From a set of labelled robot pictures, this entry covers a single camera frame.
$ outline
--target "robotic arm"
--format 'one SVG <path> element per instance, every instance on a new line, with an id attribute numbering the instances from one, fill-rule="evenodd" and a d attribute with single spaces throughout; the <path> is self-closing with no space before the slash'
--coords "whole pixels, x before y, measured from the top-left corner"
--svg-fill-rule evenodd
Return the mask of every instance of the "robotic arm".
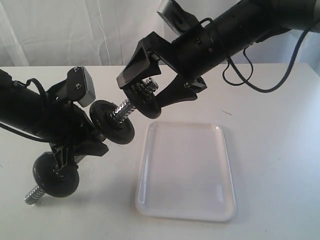
<path id="1" fill-rule="evenodd" d="M 240 76 L 241 84 L 262 93 L 272 92 L 288 78 L 307 33 L 320 33 L 320 0 L 242 0 L 216 19 L 201 21 L 175 0 L 163 0 L 158 13 L 179 37 L 168 42 L 152 32 L 139 41 L 129 64 L 117 77 L 118 86 L 128 99 L 120 106 L 95 101 L 90 107 L 91 120 L 74 104 L 86 107 L 96 98 L 93 81 L 84 67 L 71 69 L 66 80 L 47 91 L 34 78 L 24 84 L 0 70 L 0 122 L 5 123 L 0 127 L 49 143 L 52 150 L 34 163 L 37 186 L 27 194 L 27 204 L 34 204 L 45 193 L 60 198 L 72 194 L 79 184 L 77 164 L 83 156 L 106 154 L 109 149 L 103 143 L 105 139 L 130 143 L 135 131 L 128 116 L 134 109 L 156 119 L 163 107 L 196 100 L 197 94 L 207 88 L 201 76 L 225 60 Z M 252 85 L 238 71 L 231 56 L 292 29 L 304 32 L 281 82 L 267 90 Z M 177 76 L 155 96 L 158 85 L 151 77 L 161 74 L 159 61 Z M 39 94 L 28 89 L 31 83 Z"/>

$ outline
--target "white plastic tray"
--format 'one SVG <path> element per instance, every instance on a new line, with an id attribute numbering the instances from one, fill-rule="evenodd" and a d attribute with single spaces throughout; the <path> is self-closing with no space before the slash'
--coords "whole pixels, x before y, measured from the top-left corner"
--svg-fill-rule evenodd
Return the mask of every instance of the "white plastic tray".
<path id="1" fill-rule="evenodd" d="M 135 205 L 147 216 L 230 220 L 236 204 L 221 127 L 171 122 L 149 125 Z"/>

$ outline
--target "table surface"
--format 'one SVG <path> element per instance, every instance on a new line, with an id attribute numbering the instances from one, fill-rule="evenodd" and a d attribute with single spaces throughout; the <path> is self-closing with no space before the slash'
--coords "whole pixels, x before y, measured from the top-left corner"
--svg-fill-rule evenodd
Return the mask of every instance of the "table surface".
<path id="1" fill-rule="evenodd" d="M 225 65 L 207 73 L 208 89 L 197 101 L 166 107 L 157 121 L 214 123 L 223 127 L 237 213 L 226 223 L 153 218 L 135 208 L 135 192 L 150 120 L 130 117 L 135 139 L 109 141 L 104 157 L 79 164 L 80 184 L 70 197 L 44 196 L 39 205 L 24 203 L 35 185 L 32 166 L 49 150 L 0 129 L 0 239 L 270 240 L 318 239 L 320 235 L 320 78 L 297 64 L 276 92 L 263 94 L 222 79 Z M 240 65 L 245 73 L 248 65 Z M 286 64 L 256 64 L 252 82 L 273 87 Z M 71 67 L 3 67 L 15 80 L 40 80 L 45 89 L 66 78 Z M 116 104 L 125 95 L 116 77 L 123 66 L 91 66 L 97 100 Z M 154 77 L 163 89 L 175 74 L 162 67 Z M 227 74 L 238 81 L 235 74 Z"/>

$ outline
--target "white curtain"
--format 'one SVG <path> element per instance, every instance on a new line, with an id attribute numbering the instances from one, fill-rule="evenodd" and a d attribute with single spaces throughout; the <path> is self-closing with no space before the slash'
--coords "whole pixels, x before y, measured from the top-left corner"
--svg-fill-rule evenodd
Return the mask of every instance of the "white curtain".
<path id="1" fill-rule="evenodd" d="M 155 31 L 177 36 L 157 15 L 161 0 L 0 0 L 0 66 L 125 65 L 137 42 Z M 198 19 L 216 18 L 237 0 L 178 0 Z M 287 63 L 301 33 L 254 44 L 254 63 Z M 310 33 L 298 61 L 320 73 L 320 36 Z M 236 63 L 246 63 L 242 54 Z"/>

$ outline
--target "black rubber wheel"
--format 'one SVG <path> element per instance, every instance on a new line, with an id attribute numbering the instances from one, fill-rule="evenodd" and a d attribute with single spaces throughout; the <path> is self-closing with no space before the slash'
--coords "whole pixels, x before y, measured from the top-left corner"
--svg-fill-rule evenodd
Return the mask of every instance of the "black rubber wheel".
<path id="1" fill-rule="evenodd" d="M 45 152 L 33 164 L 33 177 L 38 186 L 56 198 L 73 194 L 79 185 L 78 166 L 67 165 L 56 173 L 57 162 L 52 152 Z"/>
<path id="2" fill-rule="evenodd" d="M 94 126 L 110 141 L 125 145 L 131 143 L 135 137 L 135 128 L 127 118 L 120 125 L 116 124 L 110 117 L 117 108 L 114 103 L 98 100 L 90 107 L 90 117 Z"/>

